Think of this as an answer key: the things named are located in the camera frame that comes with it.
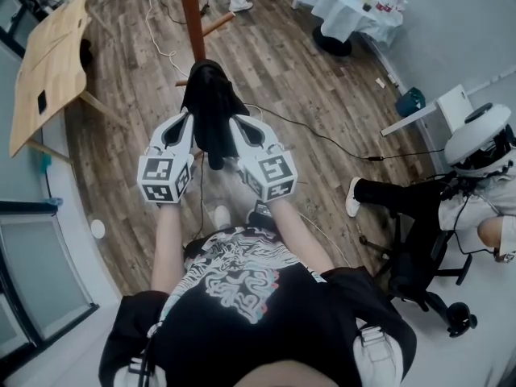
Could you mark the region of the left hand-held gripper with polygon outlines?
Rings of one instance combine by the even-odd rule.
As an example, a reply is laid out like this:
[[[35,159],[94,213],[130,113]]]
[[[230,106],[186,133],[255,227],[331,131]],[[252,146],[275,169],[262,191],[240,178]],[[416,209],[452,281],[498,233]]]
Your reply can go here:
[[[137,184],[146,202],[175,204],[192,180],[190,154],[194,138],[194,116],[180,113],[167,119],[151,137],[148,153],[139,158]],[[176,146],[176,154],[158,150]]]

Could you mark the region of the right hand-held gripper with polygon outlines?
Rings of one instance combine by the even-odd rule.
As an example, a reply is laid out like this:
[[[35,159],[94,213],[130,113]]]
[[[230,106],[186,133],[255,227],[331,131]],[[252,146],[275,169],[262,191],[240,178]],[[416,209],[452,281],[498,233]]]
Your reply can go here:
[[[281,146],[273,129],[246,115],[231,117],[229,126],[243,183],[262,202],[292,194],[298,182],[298,171],[291,152]]]

